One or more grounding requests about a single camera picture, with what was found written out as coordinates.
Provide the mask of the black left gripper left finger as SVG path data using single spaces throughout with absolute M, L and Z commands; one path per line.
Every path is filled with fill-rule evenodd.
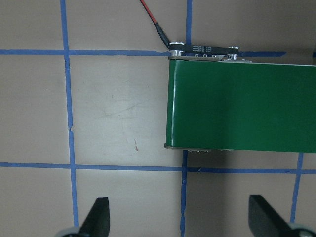
M 107 237 L 109 232 L 109 199 L 107 197 L 99 197 L 83 222 L 78 235 L 80 237 Z

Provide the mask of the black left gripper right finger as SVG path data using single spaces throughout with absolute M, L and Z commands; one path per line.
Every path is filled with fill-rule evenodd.
M 294 237 L 295 231 L 261 195 L 250 195 L 248 225 L 255 237 Z

